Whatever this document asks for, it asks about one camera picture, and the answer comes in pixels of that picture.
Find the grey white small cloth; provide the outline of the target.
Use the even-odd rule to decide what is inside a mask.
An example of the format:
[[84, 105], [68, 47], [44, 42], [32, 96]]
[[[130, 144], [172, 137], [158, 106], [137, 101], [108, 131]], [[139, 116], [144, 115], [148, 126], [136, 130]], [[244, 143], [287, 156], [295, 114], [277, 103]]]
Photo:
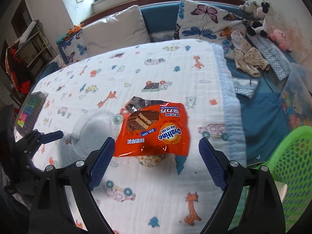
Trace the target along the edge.
[[232, 81], [237, 95], [252, 99], [258, 87], [258, 81], [241, 78], [233, 78]]

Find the pink plush toy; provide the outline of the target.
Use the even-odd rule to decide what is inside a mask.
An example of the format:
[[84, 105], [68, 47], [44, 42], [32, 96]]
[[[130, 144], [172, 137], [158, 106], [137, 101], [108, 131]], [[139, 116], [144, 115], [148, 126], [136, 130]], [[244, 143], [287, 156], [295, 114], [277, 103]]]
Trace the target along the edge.
[[292, 52], [291, 41], [286, 33], [280, 29], [277, 29], [273, 25], [271, 26], [271, 33], [269, 34], [271, 41], [275, 42], [280, 50], [283, 52], [289, 51]]

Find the cream cushion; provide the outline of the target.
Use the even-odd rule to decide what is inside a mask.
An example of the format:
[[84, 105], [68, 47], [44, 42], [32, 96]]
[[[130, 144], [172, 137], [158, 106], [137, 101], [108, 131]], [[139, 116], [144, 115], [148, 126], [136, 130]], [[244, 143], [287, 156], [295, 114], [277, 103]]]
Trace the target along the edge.
[[87, 25], [82, 30], [82, 37], [90, 57], [150, 42], [137, 5]]

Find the clear plastic storage box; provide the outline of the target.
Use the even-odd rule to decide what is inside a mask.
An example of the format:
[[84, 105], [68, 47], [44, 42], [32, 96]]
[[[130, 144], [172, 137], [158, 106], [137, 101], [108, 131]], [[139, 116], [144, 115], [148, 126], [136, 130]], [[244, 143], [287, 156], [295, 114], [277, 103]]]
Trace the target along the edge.
[[311, 84], [311, 68], [292, 62], [279, 99], [290, 130], [311, 126]]

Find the butterfly print pillow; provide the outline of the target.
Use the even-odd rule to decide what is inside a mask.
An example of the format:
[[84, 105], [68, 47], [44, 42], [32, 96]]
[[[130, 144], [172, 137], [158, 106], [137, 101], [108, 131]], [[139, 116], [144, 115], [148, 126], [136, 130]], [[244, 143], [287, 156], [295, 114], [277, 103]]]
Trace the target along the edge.
[[246, 34], [248, 21], [217, 6], [180, 0], [174, 39], [198, 39], [222, 46], [224, 56], [234, 59], [231, 34]]

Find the blue sofa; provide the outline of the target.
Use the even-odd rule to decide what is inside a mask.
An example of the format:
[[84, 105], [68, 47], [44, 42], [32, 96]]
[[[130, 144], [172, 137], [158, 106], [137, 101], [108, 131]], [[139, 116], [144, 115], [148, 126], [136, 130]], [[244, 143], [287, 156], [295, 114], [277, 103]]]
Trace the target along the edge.
[[[179, 4], [163, 3], [141, 8], [152, 42], [171, 40], [178, 17]], [[246, 138], [247, 164], [264, 162], [289, 134], [279, 97], [285, 81], [279, 81], [273, 71], [262, 72], [251, 99], [239, 95], [243, 130]]]

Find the orange Ovaltine wrapper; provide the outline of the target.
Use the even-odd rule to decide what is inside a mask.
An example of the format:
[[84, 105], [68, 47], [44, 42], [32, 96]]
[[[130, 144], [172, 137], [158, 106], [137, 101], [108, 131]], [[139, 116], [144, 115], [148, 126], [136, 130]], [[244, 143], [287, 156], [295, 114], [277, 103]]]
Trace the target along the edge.
[[115, 142], [115, 157], [174, 154], [188, 156], [190, 134], [181, 103], [132, 97]]

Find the cow plush toy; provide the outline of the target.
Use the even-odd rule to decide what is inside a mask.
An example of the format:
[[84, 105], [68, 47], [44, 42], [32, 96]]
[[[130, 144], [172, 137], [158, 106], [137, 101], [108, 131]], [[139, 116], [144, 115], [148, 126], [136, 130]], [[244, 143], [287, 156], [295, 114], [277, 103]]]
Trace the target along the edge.
[[260, 4], [256, 1], [246, 1], [238, 8], [250, 15], [247, 27], [250, 36], [260, 34], [262, 37], [268, 37], [274, 19], [274, 10], [271, 3], [266, 0], [263, 0]]

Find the beige crumpled clothes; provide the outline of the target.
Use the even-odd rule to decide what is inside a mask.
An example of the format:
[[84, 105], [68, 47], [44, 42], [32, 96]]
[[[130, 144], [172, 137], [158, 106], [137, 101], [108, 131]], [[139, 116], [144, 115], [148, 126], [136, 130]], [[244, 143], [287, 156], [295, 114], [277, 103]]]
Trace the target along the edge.
[[269, 62], [262, 56], [260, 51], [253, 47], [243, 35], [235, 30], [231, 34], [234, 45], [234, 60], [238, 70], [241, 70], [253, 78], [260, 77], [260, 70], [268, 71]]

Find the grey patterned folded cloth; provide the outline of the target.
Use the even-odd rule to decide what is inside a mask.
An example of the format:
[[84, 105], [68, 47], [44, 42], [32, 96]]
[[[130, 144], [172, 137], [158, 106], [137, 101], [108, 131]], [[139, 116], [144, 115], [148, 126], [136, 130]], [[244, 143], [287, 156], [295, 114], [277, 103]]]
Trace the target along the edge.
[[290, 75], [290, 63], [294, 62], [289, 52], [284, 52], [270, 39], [257, 34], [246, 38], [260, 51], [262, 56], [269, 62], [279, 81]]

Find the metal shelf rack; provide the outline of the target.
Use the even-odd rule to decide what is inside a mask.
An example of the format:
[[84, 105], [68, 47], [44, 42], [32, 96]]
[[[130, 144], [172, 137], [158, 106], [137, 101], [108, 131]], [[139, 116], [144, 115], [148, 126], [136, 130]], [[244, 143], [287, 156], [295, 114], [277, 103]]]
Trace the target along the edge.
[[5, 52], [5, 72], [13, 90], [26, 96], [39, 76], [56, 57], [39, 20], [32, 21], [24, 33]]

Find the colourful sticky note box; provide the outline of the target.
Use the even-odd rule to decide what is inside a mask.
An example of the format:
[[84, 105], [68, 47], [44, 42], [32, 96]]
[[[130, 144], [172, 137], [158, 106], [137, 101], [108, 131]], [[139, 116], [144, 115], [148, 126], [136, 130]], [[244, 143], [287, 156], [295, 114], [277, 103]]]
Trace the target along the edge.
[[15, 122], [15, 128], [21, 136], [32, 132], [46, 98], [47, 96], [39, 91], [30, 94], [25, 99]]

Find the orange toy on cushion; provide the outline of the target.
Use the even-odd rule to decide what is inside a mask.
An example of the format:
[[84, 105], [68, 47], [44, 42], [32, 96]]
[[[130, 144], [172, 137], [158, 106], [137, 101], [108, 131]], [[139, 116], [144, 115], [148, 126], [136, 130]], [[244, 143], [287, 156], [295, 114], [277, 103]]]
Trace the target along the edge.
[[60, 44], [63, 41], [68, 41], [71, 37], [78, 34], [83, 29], [83, 26], [83, 23], [80, 23], [79, 25], [73, 25], [65, 35], [59, 37], [58, 40], [56, 40], [56, 44]]

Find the green plastic mesh basket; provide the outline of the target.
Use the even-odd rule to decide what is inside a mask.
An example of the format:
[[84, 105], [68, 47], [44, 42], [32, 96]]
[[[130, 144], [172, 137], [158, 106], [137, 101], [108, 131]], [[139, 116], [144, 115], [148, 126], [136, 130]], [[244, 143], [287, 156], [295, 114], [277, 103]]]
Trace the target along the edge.
[[311, 202], [311, 126], [296, 128], [268, 156], [261, 153], [247, 164], [269, 168], [282, 200], [285, 232], [290, 233]]

